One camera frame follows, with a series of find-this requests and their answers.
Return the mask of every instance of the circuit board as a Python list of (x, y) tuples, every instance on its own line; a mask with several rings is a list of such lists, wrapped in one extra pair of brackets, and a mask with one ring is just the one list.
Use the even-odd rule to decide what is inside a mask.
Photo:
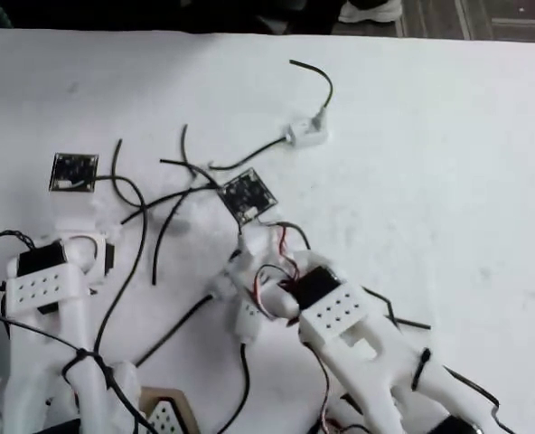
[(97, 176), (99, 156), (83, 154), (55, 154), (49, 190), (59, 192), (93, 192), (95, 182), (86, 182)]
[(218, 190), (218, 195), (239, 226), (253, 221), (277, 204), (254, 169), (228, 181)]

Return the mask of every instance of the white plastic bracket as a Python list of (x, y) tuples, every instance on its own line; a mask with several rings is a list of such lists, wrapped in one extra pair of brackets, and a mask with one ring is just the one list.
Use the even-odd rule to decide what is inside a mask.
[[(44, 316), (38, 308), (57, 304)], [(93, 343), (89, 318), (89, 288), (83, 272), (70, 263), (6, 281), (6, 314), (12, 319), (56, 335), (78, 348)], [(75, 352), (68, 346), (11, 326), (11, 369), (5, 389), (4, 434), (31, 434), (44, 428), (47, 391)], [(103, 374), (94, 360), (75, 364), (67, 379), (79, 396), (84, 433), (111, 433), (108, 395)]]
[[(344, 283), (300, 316), (300, 337), (309, 343), (346, 388), (379, 434), (403, 433), (401, 415), (392, 391), (409, 387), (421, 351), (384, 316), (369, 310), (359, 287)], [(370, 360), (358, 343), (375, 351)], [(489, 432), (490, 409), (474, 402), (474, 395), (434, 358), (426, 363), (418, 392), (441, 403), (451, 414)]]

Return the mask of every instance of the white 3d-printed part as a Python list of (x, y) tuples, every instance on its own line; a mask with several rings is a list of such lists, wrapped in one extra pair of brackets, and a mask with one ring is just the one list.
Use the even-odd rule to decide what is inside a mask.
[[(422, 351), (410, 345), (388, 318), (369, 310), (358, 287), (344, 283), (305, 310), (300, 335), (362, 408), (372, 432), (404, 432), (392, 391), (396, 386), (411, 388)], [(361, 340), (376, 357), (370, 360), (357, 345)], [(490, 408), (476, 401), (474, 393), (434, 357), (424, 366), (418, 393), (483, 432), (494, 432)]]

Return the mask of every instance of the electronic component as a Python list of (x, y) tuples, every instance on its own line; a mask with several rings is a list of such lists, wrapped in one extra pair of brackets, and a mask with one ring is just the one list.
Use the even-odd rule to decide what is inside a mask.
[(316, 267), (291, 285), (288, 291), (296, 299), (300, 310), (305, 310), (341, 284), (327, 267)]
[(52, 164), (49, 190), (59, 192), (93, 192), (95, 182), (90, 181), (97, 176), (99, 156), (83, 154), (55, 154)]
[(218, 190), (218, 195), (239, 226), (251, 222), (277, 204), (276, 198), (253, 169), (227, 182)]
[(188, 432), (177, 404), (172, 398), (162, 398), (155, 406), (148, 421), (160, 434), (168, 432), (184, 434)]

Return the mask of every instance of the red wire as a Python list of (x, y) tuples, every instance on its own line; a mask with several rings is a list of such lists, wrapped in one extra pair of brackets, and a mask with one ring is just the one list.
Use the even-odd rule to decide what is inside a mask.
[(282, 238), (279, 240), (279, 247), (278, 247), (279, 254), (282, 256), (282, 258), (284, 258), (290, 264), (292, 264), (292, 267), (294, 268), (294, 280), (296, 280), (297, 278), (300, 277), (300, 268), (297, 266), (297, 263), (293, 259), (291, 259), (288, 256), (286, 256), (286, 254), (284, 253), (284, 248), (286, 246), (286, 235), (287, 235), (287, 227), (283, 226), (282, 227)]

